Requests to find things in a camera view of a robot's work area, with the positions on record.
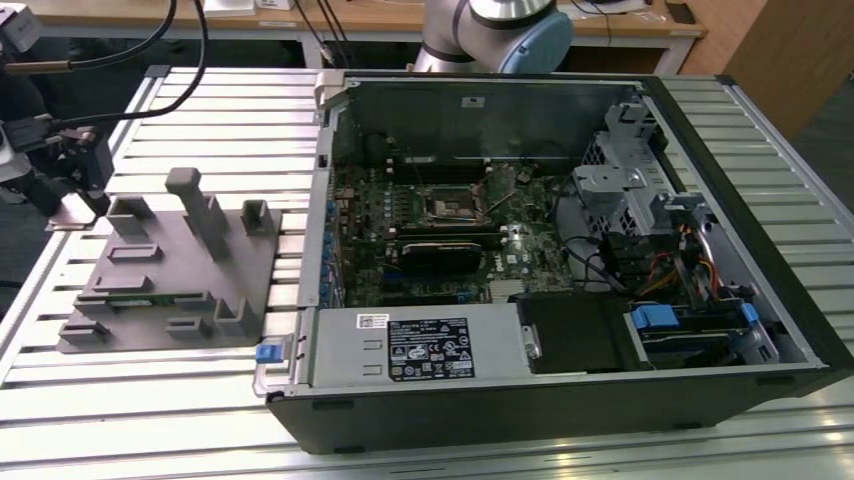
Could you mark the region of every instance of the barcode label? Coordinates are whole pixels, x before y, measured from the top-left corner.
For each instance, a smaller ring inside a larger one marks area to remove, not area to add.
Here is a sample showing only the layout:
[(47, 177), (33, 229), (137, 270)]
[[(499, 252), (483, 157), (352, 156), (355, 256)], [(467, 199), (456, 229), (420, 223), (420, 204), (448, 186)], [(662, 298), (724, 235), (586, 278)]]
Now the barcode label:
[(387, 325), (387, 313), (359, 313), (356, 315), (356, 328), (386, 328)]

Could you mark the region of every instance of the metal bracket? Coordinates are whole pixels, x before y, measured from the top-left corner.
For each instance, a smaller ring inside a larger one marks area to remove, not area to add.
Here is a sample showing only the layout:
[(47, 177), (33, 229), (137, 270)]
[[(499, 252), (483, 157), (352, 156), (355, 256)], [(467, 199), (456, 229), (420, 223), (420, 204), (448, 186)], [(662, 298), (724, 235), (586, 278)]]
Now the metal bracket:
[(315, 81), (315, 104), (317, 109), (331, 108), (344, 101), (347, 82), (343, 70), (327, 70), (317, 74)]

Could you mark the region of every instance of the green circuit board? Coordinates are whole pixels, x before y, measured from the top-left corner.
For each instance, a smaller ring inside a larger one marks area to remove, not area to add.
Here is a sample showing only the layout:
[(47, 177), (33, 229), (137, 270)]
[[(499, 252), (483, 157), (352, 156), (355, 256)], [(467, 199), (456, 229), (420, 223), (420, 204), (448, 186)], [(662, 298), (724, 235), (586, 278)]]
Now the green circuit board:
[[(516, 280), (523, 291), (571, 289), (571, 274), (548, 220), (563, 178), (503, 163), (475, 183), (400, 184), (380, 169), (346, 167), (334, 176), (344, 305), (466, 304), (494, 301), (490, 284)], [(395, 232), (427, 229), (442, 244), (471, 242), (455, 227), (494, 229), (475, 272), (412, 275), (399, 263)]]

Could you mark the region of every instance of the sticker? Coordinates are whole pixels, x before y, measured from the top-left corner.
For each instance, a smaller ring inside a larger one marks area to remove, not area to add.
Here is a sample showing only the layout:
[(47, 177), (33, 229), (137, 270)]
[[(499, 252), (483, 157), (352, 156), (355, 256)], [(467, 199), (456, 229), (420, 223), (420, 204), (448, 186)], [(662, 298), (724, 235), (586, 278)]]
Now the sticker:
[(671, 37), (702, 37), (703, 32), (699, 30), (674, 30), (670, 32)]
[(293, 22), (257, 22), (259, 27), (281, 27), (281, 28), (293, 28), (296, 27), (296, 23)]
[(386, 319), (386, 324), (388, 378), (395, 382), (474, 378), (468, 319)]
[(359, 313), (356, 315), (356, 328), (386, 328), (387, 323), (387, 313)]
[(486, 98), (483, 97), (463, 97), (460, 107), (463, 108), (483, 108), (486, 104)]

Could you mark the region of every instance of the black cable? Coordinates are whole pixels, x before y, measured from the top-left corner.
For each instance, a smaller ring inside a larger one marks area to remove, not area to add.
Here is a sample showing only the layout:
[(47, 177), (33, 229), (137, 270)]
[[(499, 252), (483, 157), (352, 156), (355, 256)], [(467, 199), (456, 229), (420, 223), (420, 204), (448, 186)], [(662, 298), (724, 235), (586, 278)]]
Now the black cable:
[(579, 5), (578, 3), (575, 3), (575, 0), (570, 0), (570, 1), (572, 2), (572, 5), (575, 5), (575, 8), (578, 8), (578, 10), (579, 10), (582, 13), (586, 13), (587, 15), (603, 15), (603, 16), (604, 16), (604, 28), (607, 29), (607, 32), (608, 32), (608, 43), (607, 43), (607, 45), (606, 45), (604, 47), (606, 47), (606, 48), (610, 48), (610, 46), (611, 46), (611, 39), (614, 38), (614, 37), (612, 37), (612, 35), (611, 35), (611, 18), (610, 18), (610, 17), (611, 17), (611, 14), (610, 14), (610, 13), (604, 13), (604, 12), (602, 11), (602, 9), (599, 8), (599, 5), (596, 5), (594, 2), (590, 2), (590, 4), (592, 5), (592, 8), (595, 8), (595, 9), (596, 9), (598, 13), (596, 13), (596, 12), (588, 12), (587, 10), (584, 10), (584, 9), (580, 7), (580, 5)]
[(614, 290), (616, 292), (619, 292), (622, 294), (626, 294), (626, 295), (632, 295), (631, 291), (626, 288), (626, 286), (622, 283), (619, 283), (619, 280), (616, 280), (616, 278), (614, 278), (614, 276), (610, 273), (607, 273), (604, 270), (602, 270), (599, 267), (596, 267), (592, 264), (592, 262), (588, 262), (587, 259), (584, 257), (582, 257), (578, 253), (575, 253), (575, 251), (566, 244), (566, 243), (571, 242), (572, 240), (578, 240), (578, 239), (582, 239), (582, 238), (586, 239), (586, 240), (592, 238), (592, 239), (596, 240), (596, 242), (599, 241), (599, 239), (595, 238), (595, 237), (584, 237), (584, 236), (570, 237), (570, 238), (566, 239), (566, 242), (563, 244), (563, 248), (566, 249), (566, 252), (570, 254), (570, 256), (575, 260), (582, 262), (586, 265), (586, 267), (590, 267), (590, 270), (592, 270), (596, 273), (596, 275), (599, 275), (604, 279), (604, 281), (608, 283), (608, 285), (611, 285), (611, 287), (614, 288)]
[(199, 84), (201, 83), (201, 77), (204, 76), (204, 72), (207, 70), (207, 50), (209, 44), (208, 38), (208, 22), (204, 18), (204, 7), (201, 5), (201, 0), (192, 0), (192, 3), (196, 7), (196, 15), (199, 16), (199, 28), (201, 30), (201, 46), (199, 48), (199, 66), (196, 69), (196, 75), (184, 90), (184, 93), (175, 99), (175, 101), (165, 107), (159, 108), (156, 110), (148, 110), (145, 112), (131, 112), (131, 113), (107, 113), (101, 115), (91, 115), (88, 117), (72, 118), (68, 120), (60, 120), (52, 126), (52, 128), (59, 131), (68, 128), (77, 128), (81, 126), (88, 126), (95, 123), (113, 122), (120, 120), (136, 120), (139, 118), (151, 118), (159, 117), (160, 115), (165, 115), (167, 113), (172, 113), (175, 110), (180, 108), (184, 104), (189, 96), (196, 91)]
[(299, 10), (299, 16), (303, 17), (303, 22), (308, 27), (311, 36), (315, 37), (315, 41), (317, 42), (317, 48), (320, 49), (320, 54), (323, 55), (323, 58), (326, 58), (326, 60), (330, 62), (330, 65), (332, 66), (332, 68), (335, 68), (335, 57), (331, 54), (330, 50), (327, 49), (326, 44), (320, 39), (320, 35), (317, 35), (317, 31), (315, 30), (315, 27), (311, 24), (311, 20), (308, 20), (308, 16), (305, 15), (305, 11), (303, 10), (303, 5), (299, 3), (299, 0), (293, 0), (293, 4), (296, 5), (296, 10)]
[(124, 62), (125, 60), (133, 58), (136, 55), (143, 53), (148, 48), (155, 44), (167, 30), (172, 26), (172, 21), (175, 20), (175, 12), (177, 11), (177, 0), (169, 0), (169, 10), (165, 14), (165, 18), (163, 19), (163, 23), (157, 27), (157, 30), (148, 36), (145, 41), (136, 45), (133, 48), (127, 49), (124, 52), (119, 52), (113, 55), (109, 55), (103, 58), (93, 58), (92, 60), (81, 60), (81, 61), (71, 61), (68, 62), (68, 66), (71, 70), (88, 70), (92, 68), (105, 67), (107, 65), (112, 65), (119, 62)]
[(303, 22), (305, 22), (305, 26), (308, 27), (308, 31), (311, 35), (315, 37), (317, 44), (323, 45), (323, 40), (320, 40), (320, 35), (317, 35), (317, 31), (315, 30), (313, 25), (308, 21), (308, 17), (305, 16), (305, 11), (303, 10), (303, 6), (299, 3), (299, 0), (293, 0), (293, 4), (296, 5), (296, 10), (299, 10), (299, 15), (303, 17)]
[(595, 257), (602, 257), (602, 254), (599, 252), (594, 252), (587, 256), (587, 260), (584, 260), (584, 278), (572, 280), (574, 282), (582, 282), (580, 288), (584, 291), (587, 291), (586, 288), (588, 283), (608, 283), (604, 280), (594, 280), (590, 278), (590, 265)]
[(354, 53), (354, 47), (352, 47), (352, 43), (350, 42), (350, 39), (347, 38), (347, 32), (344, 31), (344, 27), (342, 26), (342, 22), (338, 19), (338, 15), (335, 14), (335, 9), (332, 8), (332, 4), (330, 3), (330, 0), (320, 0), (323, 3), (326, 3), (326, 8), (330, 10), (330, 15), (332, 15), (332, 20), (335, 21), (335, 26), (338, 27), (338, 31), (342, 33), (342, 39), (344, 40), (344, 46), (347, 47), (347, 54), (350, 55), (350, 61), (354, 64), (354, 67), (356, 66), (356, 54)]
[(326, 11), (326, 6), (323, 0), (317, 0), (317, 6), (320, 7), (320, 13), (323, 13), (323, 18), (326, 19), (326, 24), (330, 26), (330, 31), (332, 32), (332, 39), (335, 41), (335, 49), (342, 56), (342, 61), (344, 62), (344, 68), (350, 68), (350, 60), (347, 59), (347, 52), (344, 51), (344, 46), (342, 44), (340, 38), (338, 37), (338, 30), (335, 30), (335, 26), (332, 25), (332, 19), (330, 18), (330, 14)]

